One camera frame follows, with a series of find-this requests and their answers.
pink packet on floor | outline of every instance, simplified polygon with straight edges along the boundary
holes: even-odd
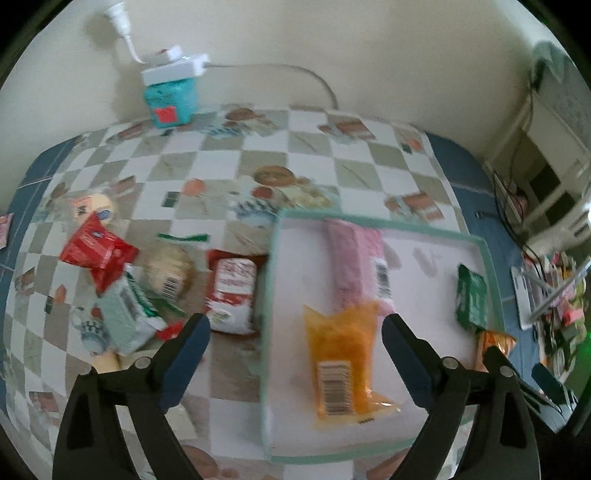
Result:
[[[8,242],[8,229],[14,213],[0,216],[0,250],[4,248]]]
[[[337,304],[341,309],[378,300],[380,316],[394,312],[382,232],[327,220]]]

table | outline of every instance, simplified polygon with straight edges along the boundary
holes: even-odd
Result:
[[[56,217],[59,198],[125,180],[117,185],[131,192],[118,199],[113,228],[141,251],[156,233],[207,233],[210,248],[266,253],[275,214],[285,207],[467,232],[426,134],[409,125],[308,107],[224,105],[202,109],[182,127],[114,125],[64,148],[45,176],[38,171],[17,190],[29,214],[15,215],[12,243],[0,256],[1,281],[10,282],[6,410],[48,465],[67,396],[91,361],[69,323],[89,289],[85,272],[57,258],[67,241]],[[317,466],[264,461],[258,362],[258,338],[212,336],[184,409],[169,416],[191,458],[213,457],[220,478],[253,480],[350,478],[387,458]],[[146,470],[129,413],[119,413],[138,472]]]

wall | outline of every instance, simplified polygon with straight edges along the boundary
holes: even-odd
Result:
[[[416,124],[479,155],[525,93],[530,46],[501,10],[508,1],[128,0],[128,10],[140,55],[179,43],[212,61],[299,64],[326,78],[342,109]],[[40,152],[146,113],[139,68],[101,15],[112,3],[73,0],[0,90],[0,211]],[[211,71],[200,94],[327,105],[313,79],[269,68]]]

small orange packet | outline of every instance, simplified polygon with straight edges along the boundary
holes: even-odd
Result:
[[[304,306],[319,428],[364,423],[399,408],[372,391],[372,357],[379,303],[324,316]]]
[[[479,372],[488,372],[484,366],[483,359],[486,350],[490,346],[497,346],[503,355],[507,358],[517,344],[517,339],[507,333],[491,332],[490,330],[481,330],[478,332],[478,351],[476,352],[476,365],[474,370]]]

white tray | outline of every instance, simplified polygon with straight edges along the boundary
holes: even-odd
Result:
[[[322,221],[325,217],[314,212],[286,211],[275,231],[262,382],[264,443],[273,461],[320,463],[401,449],[414,441],[427,418],[427,413],[412,402],[378,328],[373,389],[399,404],[401,411],[365,424],[330,430],[314,428],[316,408],[302,306],[324,314],[334,312],[334,280]],[[484,240],[406,223],[338,218],[383,229],[397,313],[440,356],[453,356],[472,368],[476,337],[457,323],[454,313],[458,264],[484,276],[492,313],[488,328],[504,331],[500,295]],[[434,260],[436,269],[427,265],[425,257],[432,265]]]

